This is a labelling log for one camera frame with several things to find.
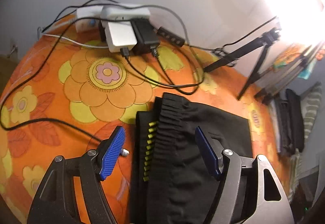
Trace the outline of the black shorts with yellow stripes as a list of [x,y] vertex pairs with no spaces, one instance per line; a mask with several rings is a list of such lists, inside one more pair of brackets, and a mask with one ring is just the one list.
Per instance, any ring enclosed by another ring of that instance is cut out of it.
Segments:
[[164,93],[135,119],[131,223],[203,223],[219,182],[195,141],[201,127],[226,149],[252,157],[249,121],[185,97]]

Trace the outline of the stack of folded black clothes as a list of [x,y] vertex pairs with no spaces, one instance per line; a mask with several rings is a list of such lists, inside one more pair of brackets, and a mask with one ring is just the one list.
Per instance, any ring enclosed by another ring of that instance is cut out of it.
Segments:
[[301,98],[293,90],[285,90],[285,98],[276,94],[269,102],[277,153],[290,157],[305,146]]

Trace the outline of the orange floral bedsheet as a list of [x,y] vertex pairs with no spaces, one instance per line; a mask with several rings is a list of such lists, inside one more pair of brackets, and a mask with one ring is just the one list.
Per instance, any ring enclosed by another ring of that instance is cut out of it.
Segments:
[[[136,115],[151,111],[164,93],[246,118],[250,158],[265,155],[280,183],[287,177],[274,152],[267,107],[253,98],[256,87],[238,100],[242,74],[225,66],[203,71],[217,61],[215,56],[165,40],[157,56],[111,53],[97,32],[79,34],[68,26],[57,33],[59,38],[42,37],[28,51],[1,95],[1,222],[28,223],[33,198],[53,159],[80,157],[122,126],[122,152],[101,185],[116,223],[131,223]],[[73,181],[81,223],[91,223],[80,179]]]

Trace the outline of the green white striped pillow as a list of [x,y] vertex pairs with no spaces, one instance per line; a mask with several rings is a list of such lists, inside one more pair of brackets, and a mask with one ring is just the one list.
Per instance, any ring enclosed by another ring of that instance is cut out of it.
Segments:
[[[322,83],[316,82],[312,87],[307,89],[301,95],[300,102],[303,119],[303,147],[305,147],[315,125],[318,109],[322,103]],[[289,196],[293,196],[299,185],[299,179],[302,174],[302,151],[296,149],[295,153],[290,158],[290,164]]]

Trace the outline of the hanging colourful cloth garland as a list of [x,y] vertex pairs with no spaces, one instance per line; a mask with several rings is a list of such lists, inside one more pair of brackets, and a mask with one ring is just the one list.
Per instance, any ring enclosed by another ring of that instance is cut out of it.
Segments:
[[307,67],[302,72],[299,73],[298,78],[308,80],[314,70],[316,63],[324,58],[324,54],[324,48],[321,48],[316,54],[315,58],[307,65]]

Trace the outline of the white power strip with adapters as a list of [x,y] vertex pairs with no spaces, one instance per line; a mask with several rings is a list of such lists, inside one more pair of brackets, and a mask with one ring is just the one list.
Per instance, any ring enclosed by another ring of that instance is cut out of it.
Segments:
[[149,21],[150,10],[147,7],[95,4],[78,8],[76,19],[78,32],[87,31],[97,25],[101,39],[107,42],[111,53],[128,48],[136,55],[147,54],[160,44]]

